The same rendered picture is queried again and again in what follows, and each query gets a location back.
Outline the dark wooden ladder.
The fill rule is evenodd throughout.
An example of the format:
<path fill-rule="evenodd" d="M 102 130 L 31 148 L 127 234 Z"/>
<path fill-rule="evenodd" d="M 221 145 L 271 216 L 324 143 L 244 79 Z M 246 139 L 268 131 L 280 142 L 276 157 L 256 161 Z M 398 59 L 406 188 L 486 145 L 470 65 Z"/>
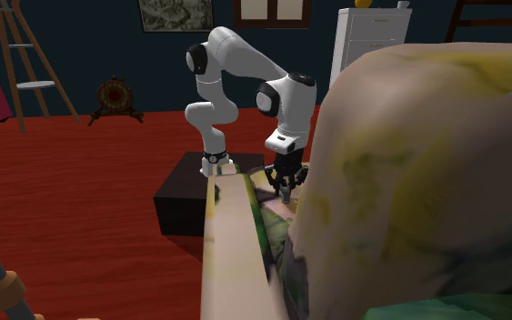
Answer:
<path fill-rule="evenodd" d="M 466 5 L 512 5 L 512 0 L 457 0 L 447 29 L 445 43 L 452 43 L 459 27 L 512 26 L 512 18 L 462 20 Z"/>

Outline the green cushion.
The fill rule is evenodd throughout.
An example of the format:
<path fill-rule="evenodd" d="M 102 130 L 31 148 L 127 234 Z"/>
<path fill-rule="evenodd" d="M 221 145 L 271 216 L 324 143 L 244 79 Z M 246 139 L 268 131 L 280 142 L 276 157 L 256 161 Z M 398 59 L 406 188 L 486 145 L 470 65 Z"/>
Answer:
<path fill-rule="evenodd" d="M 371 308 L 360 320 L 512 320 L 512 295 L 462 294 Z"/>

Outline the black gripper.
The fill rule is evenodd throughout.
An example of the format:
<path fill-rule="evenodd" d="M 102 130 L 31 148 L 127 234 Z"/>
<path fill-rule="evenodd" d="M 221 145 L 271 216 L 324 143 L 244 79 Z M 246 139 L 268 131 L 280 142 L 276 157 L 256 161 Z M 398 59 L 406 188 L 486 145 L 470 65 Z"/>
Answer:
<path fill-rule="evenodd" d="M 264 172 L 268 183 L 274 188 L 275 195 L 280 194 L 281 186 L 284 183 L 284 178 L 287 176 L 288 191 L 292 191 L 298 186 L 302 185 L 308 174 L 308 166 L 301 165 L 304 148 L 299 148 L 291 153 L 282 155 L 276 153 L 274 165 L 266 165 Z"/>

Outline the dark robot stand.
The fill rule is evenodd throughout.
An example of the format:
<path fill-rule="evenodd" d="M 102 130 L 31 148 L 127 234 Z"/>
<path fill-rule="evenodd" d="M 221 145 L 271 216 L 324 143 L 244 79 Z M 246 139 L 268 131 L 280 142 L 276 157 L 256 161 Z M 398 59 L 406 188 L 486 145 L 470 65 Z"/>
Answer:
<path fill-rule="evenodd" d="M 204 234 L 205 216 L 210 215 L 209 191 L 218 187 L 219 202 L 214 204 L 216 230 L 237 225 L 240 232 L 254 226 L 249 195 L 253 192 L 246 181 L 246 171 L 264 164 L 261 154 L 232 153 L 233 165 L 222 168 L 222 174 L 207 178 L 199 173 L 201 152 L 183 155 L 168 178 L 154 195 L 156 214 L 163 235 Z"/>

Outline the pale yellow green patterned sofa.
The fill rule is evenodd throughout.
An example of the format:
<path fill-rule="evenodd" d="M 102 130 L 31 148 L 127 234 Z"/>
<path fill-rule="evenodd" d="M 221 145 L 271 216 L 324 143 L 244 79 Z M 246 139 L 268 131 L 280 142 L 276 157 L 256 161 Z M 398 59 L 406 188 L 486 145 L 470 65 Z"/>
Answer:
<path fill-rule="evenodd" d="M 254 226 L 206 210 L 200 320 L 360 320 L 512 295 L 512 44 L 407 44 L 357 59 L 318 114 L 289 204 L 246 174 Z"/>

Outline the framed wall picture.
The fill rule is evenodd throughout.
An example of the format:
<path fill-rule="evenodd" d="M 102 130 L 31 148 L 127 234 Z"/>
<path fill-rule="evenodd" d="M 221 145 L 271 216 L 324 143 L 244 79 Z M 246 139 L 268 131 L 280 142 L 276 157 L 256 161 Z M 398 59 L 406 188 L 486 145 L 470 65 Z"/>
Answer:
<path fill-rule="evenodd" d="M 209 32 L 214 28 L 212 0 L 138 0 L 146 33 Z"/>

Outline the wooden barrel ornament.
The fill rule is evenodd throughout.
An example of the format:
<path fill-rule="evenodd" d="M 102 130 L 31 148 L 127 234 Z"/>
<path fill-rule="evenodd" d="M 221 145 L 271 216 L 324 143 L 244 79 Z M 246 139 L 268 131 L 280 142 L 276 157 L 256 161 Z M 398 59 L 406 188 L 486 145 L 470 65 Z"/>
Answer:
<path fill-rule="evenodd" d="M 128 115 L 140 124 L 144 122 L 145 114 L 133 107 L 134 95 L 123 77 L 113 75 L 110 80 L 102 83 L 96 91 L 96 101 L 98 108 L 90 115 L 88 126 L 101 116 L 111 115 Z"/>

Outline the white chest of drawers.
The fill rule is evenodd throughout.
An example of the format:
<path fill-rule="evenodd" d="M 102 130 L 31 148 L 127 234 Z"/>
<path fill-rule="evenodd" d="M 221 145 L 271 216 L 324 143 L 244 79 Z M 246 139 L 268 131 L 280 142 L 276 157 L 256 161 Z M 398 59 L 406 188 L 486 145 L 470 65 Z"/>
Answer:
<path fill-rule="evenodd" d="M 403 44 L 411 14 L 405 6 L 339 9 L 329 85 L 362 55 Z"/>

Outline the wooden ladder shelf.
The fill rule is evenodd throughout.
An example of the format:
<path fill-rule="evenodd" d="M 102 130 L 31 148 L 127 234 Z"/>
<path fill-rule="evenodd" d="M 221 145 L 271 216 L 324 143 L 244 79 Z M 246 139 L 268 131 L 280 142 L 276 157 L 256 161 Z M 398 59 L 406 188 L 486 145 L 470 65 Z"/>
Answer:
<path fill-rule="evenodd" d="M 25 133 L 25 119 L 19 96 L 20 91 L 33 91 L 43 116 L 50 118 L 42 90 L 44 88 L 54 87 L 63 98 L 72 117 L 78 124 L 81 123 L 80 117 L 65 92 L 65 89 L 61 85 L 54 69 L 36 40 L 33 31 L 25 20 L 20 8 L 20 0 L 0 0 L 0 44 L 5 61 L 8 83 L 11 89 L 13 106 L 15 108 L 15 118 L 21 134 Z M 33 48 L 36 51 L 39 60 L 50 76 L 50 80 L 38 80 L 36 78 L 34 68 L 31 65 L 26 51 L 27 48 Z M 20 54 L 21 61 L 29 79 L 28 82 L 18 83 L 16 81 L 11 54 L 12 49 L 16 49 Z"/>

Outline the dark framed window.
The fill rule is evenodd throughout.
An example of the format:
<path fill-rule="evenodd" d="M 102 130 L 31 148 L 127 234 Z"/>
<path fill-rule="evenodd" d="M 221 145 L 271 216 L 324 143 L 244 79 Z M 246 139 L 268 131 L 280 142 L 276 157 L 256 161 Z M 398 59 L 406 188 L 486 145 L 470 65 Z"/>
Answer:
<path fill-rule="evenodd" d="M 236 28 L 307 29 L 312 0 L 233 0 Z"/>

